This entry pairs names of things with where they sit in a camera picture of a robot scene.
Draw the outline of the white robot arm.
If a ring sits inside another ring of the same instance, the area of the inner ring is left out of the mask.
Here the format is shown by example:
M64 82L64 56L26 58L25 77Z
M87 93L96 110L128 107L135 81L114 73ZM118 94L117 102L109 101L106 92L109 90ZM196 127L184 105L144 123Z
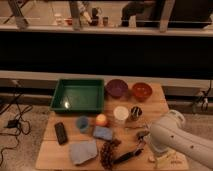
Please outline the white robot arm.
M159 157L174 149L213 169L213 141L184 131L185 123L185 117L177 110L169 110L153 121L146 137L149 148Z

